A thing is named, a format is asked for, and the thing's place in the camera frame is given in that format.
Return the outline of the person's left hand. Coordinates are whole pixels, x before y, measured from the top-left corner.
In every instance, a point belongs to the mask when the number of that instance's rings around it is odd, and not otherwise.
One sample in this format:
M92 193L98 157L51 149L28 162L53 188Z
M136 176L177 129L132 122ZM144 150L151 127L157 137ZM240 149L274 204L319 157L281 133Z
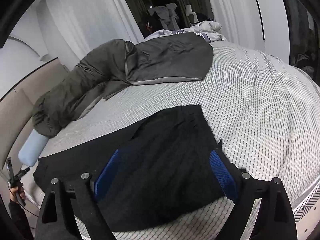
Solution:
M18 203L16 194L18 194L23 200L26 199L22 183L18 183L16 187L10 187L9 189L10 189L10 200L12 202Z

